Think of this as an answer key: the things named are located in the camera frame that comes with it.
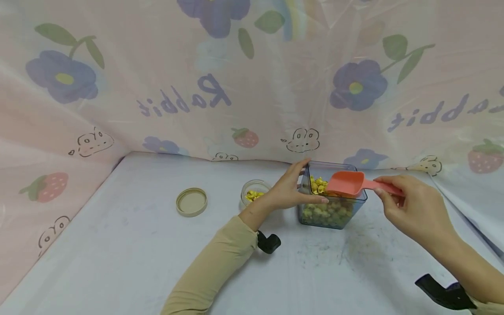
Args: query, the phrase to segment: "scoop handle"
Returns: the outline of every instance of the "scoop handle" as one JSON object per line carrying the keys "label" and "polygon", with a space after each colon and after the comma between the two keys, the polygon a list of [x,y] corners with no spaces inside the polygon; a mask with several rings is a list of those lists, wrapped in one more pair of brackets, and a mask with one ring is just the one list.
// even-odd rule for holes
{"label": "scoop handle", "polygon": [[394,185],[387,184],[387,183],[384,183],[384,182],[377,182],[377,181],[374,181],[374,180],[366,180],[363,183],[362,188],[365,188],[365,189],[381,188],[381,189],[385,190],[386,192],[388,192],[390,194],[404,197],[404,193],[403,193],[402,190],[400,190],[399,188],[395,187]]}

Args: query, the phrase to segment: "glass jar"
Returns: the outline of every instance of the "glass jar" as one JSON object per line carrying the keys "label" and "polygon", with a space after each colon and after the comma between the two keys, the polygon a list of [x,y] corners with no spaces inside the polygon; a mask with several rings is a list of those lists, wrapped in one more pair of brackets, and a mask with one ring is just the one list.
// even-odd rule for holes
{"label": "glass jar", "polygon": [[[315,180],[321,177],[322,180],[329,181],[331,176],[339,171],[356,172],[357,168],[350,164],[311,161],[306,166],[299,191],[303,194],[313,194],[310,176],[313,176]],[[301,224],[341,230],[350,222],[367,200],[364,190],[357,196],[335,197],[325,195],[324,193],[320,195],[329,199],[329,203],[297,206],[297,217]]]}
{"label": "glass jar", "polygon": [[241,189],[241,208],[244,208],[251,203],[251,201],[245,197],[248,191],[267,193],[270,189],[271,186],[263,180],[249,180],[243,185],[243,188]]}

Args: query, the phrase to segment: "hand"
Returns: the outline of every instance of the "hand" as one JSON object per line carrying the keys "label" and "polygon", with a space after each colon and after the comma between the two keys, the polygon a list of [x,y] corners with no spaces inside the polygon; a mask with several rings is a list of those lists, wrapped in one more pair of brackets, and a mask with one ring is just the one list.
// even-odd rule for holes
{"label": "hand", "polygon": [[392,197],[382,189],[376,194],[383,202],[386,218],[401,232],[427,250],[458,238],[441,194],[433,187],[409,176],[382,176],[375,179],[394,185],[404,198]]}
{"label": "hand", "polygon": [[269,192],[261,198],[267,201],[272,209],[287,209],[298,204],[326,204],[329,200],[322,196],[306,195],[297,191],[297,180],[300,175],[304,174],[303,168],[308,164],[310,159],[304,159],[300,162],[292,164],[278,182],[271,188]]}

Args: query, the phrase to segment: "jar lid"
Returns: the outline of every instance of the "jar lid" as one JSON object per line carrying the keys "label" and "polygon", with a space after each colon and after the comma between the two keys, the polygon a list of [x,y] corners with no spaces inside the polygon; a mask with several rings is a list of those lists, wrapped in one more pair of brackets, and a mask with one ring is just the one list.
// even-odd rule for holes
{"label": "jar lid", "polygon": [[207,194],[199,188],[188,188],[178,195],[177,211],[185,217],[195,217],[207,208]]}

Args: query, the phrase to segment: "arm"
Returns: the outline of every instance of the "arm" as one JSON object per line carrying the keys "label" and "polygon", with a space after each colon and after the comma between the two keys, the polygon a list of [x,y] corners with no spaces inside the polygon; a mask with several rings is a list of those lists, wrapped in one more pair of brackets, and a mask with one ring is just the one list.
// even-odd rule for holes
{"label": "arm", "polygon": [[297,191],[297,180],[309,160],[292,164],[275,186],[222,227],[182,275],[165,302],[161,315],[206,314],[227,279],[257,248],[257,230],[276,209],[297,204],[327,203],[321,196]]}
{"label": "arm", "polygon": [[460,237],[426,249],[470,296],[482,303],[504,304],[504,275]]}
{"label": "arm", "polygon": [[206,314],[226,280],[257,247],[257,234],[238,217],[222,227],[182,275],[161,315]]}
{"label": "arm", "polygon": [[382,176],[405,193],[394,199],[375,190],[386,218],[426,249],[461,284],[478,307],[478,314],[504,314],[504,275],[466,244],[455,231],[443,197],[433,187],[411,176]]}

